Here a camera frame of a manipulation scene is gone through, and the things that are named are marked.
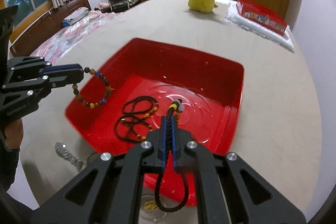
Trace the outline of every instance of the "brown leather headboard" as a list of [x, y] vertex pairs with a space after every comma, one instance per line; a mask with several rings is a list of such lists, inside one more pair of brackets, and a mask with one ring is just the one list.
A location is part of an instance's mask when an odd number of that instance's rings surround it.
[[91, 10], [88, 0], [71, 0], [64, 6], [45, 13], [10, 47], [13, 56], [30, 56], [43, 42], [61, 30], [63, 19], [79, 7]]

